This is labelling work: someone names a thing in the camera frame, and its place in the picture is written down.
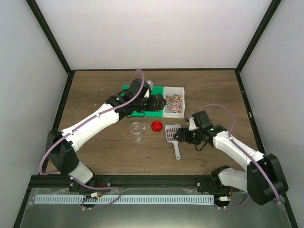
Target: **transparent cup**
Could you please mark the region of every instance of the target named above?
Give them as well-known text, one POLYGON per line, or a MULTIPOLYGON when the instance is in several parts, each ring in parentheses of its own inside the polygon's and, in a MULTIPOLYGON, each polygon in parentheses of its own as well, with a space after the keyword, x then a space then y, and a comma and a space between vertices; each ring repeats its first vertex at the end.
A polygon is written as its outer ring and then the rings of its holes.
POLYGON ((143 125, 140 122, 134 122, 131 124, 130 131, 133 134, 134 140, 139 142, 143 136, 143 125))

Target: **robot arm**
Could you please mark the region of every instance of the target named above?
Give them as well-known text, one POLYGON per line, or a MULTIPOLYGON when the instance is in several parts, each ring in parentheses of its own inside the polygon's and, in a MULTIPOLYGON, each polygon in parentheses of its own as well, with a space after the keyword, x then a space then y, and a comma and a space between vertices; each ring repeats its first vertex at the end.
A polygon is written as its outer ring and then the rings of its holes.
POLYGON ((152 82, 144 82, 140 94, 133 102, 118 109, 105 112, 113 107, 118 107, 130 101, 138 92, 142 80, 135 79, 130 87, 109 97, 106 102, 94 113, 89 115, 79 123, 59 132, 53 129, 47 138, 47 150, 58 141, 63 135, 70 134, 49 154, 48 158, 61 174, 69 175, 78 179, 80 182, 95 186, 95 174, 81 161, 79 161, 76 151, 98 132, 114 124, 124 117, 131 115, 134 111, 158 111, 166 105, 166 100, 162 95, 152 95, 152 82))
POLYGON ((222 166, 214 170, 211 175, 218 188, 231 186, 245 192, 259 205, 263 205, 275 198, 269 184, 252 163, 252 161, 235 145, 231 139, 240 146, 253 160, 255 160, 267 174, 279 194, 288 191, 288 185, 283 174, 278 158, 273 154, 264 155, 259 151, 246 146, 221 125, 213 126, 213 123, 205 111, 200 111, 186 119, 189 127, 180 128, 174 138, 179 142, 187 142, 199 145, 202 141, 223 151, 234 159, 244 171, 236 171, 228 166, 222 166))

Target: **wooden surface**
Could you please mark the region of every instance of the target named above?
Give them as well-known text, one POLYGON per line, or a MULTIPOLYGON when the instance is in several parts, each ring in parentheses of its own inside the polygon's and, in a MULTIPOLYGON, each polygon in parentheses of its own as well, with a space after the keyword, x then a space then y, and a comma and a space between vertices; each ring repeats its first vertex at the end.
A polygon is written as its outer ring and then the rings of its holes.
MULTIPOLYGON (((237 120, 233 135, 257 149, 234 71, 146 71, 145 78, 152 80, 155 86, 184 87, 186 115, 210 103, 228 107, 237 120)), ((132 71, 77 71, 59 129, 68 128, 96 111, 108 97, 132 80, 132 71)), ((230 128, 232 118, 226 110, 208 107, 206 111, 214 125, 230 128)), ((181 159, 176 160, 173 144, 166 141, 164 129, 159 133, 151 130, 155 120, 163 125, 186 126, 184 119, 124 118, 91 138, 77 155, 96 174, 209 175, 222 165, 242 170, 225 153, 210 145, 198 152, 194 145, 179 143, 181 159), (134 121, 146 127, 141 142, 135 142, 130 132, 134 121)), ((50 163, 47 170, 52 169, 54 166, 50 163)))

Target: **red bottle cap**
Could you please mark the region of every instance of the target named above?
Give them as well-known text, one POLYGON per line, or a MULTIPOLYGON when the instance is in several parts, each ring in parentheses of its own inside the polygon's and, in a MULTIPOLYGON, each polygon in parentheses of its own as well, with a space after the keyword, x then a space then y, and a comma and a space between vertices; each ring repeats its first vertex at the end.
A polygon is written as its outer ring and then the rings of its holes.
POLYGON ((151 128, 154 132, 160 132, 162 130, 162 123, 159 121, 154 121, 151 124, 151 128))

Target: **plastic scoop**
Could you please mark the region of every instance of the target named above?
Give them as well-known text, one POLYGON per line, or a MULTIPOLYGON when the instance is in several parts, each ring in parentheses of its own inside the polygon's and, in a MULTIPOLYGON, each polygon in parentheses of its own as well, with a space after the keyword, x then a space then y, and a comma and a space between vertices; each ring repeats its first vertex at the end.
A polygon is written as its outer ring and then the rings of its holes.
POLYGON ((166 139, 168 142, 173 143, 174 151, 175 151, 175 158, 177 160, 181 159, 180 150, 179 150, 179 142, 177 140, 175 140, 173 137, 179 128, 181 128, 180 124, 165 126, 166 139))

